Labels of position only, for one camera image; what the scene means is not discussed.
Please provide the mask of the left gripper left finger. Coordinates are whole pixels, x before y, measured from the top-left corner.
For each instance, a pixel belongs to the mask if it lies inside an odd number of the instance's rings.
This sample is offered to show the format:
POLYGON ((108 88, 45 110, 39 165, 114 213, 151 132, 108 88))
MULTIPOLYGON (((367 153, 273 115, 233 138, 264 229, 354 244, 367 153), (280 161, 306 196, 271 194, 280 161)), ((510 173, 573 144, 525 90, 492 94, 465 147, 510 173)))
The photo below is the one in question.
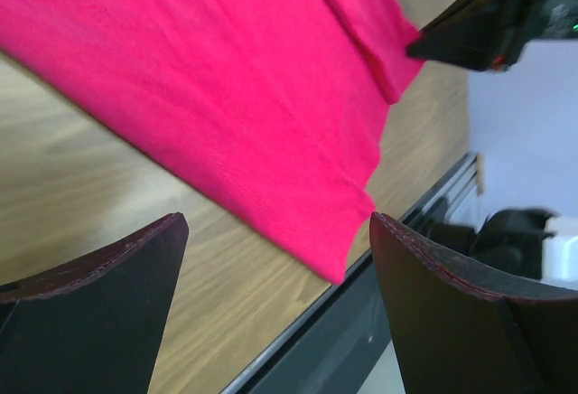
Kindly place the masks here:
POLYGON ((1 287, 3 393, 146 393, 189 228, 172 213, 1 287))

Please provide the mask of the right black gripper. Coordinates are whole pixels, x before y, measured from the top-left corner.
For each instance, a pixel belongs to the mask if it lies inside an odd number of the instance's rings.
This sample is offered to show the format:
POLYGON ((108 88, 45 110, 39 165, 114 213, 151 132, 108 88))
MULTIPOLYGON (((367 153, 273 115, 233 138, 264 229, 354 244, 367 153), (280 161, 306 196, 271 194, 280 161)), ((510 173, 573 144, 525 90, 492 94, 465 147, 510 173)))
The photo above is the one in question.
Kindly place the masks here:
POLYGON ((406 46, 413 59, 506 71, 529 42, 575 41, 577 0, 456 0, 406 46))

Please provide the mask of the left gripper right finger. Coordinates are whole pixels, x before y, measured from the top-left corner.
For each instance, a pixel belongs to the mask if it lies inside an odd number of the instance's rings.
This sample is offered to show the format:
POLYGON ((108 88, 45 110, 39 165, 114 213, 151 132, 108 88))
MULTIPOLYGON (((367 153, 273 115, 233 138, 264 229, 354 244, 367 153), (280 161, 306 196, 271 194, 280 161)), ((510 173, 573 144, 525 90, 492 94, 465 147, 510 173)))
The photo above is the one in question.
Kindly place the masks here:
POLYGON ((574 393, 577 294, 374 213, 370 246, 408 393, 574 393))

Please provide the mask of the red polo t shirt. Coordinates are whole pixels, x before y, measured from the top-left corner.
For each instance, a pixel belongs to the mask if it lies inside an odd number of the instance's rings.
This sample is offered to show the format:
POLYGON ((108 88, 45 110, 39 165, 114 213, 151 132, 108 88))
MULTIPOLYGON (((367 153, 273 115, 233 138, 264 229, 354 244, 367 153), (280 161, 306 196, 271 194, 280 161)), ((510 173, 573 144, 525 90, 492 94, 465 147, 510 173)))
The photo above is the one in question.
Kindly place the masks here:
POLYGON ((1 47, 318 276, 422 68, 397 0, 1 0, 1 47))

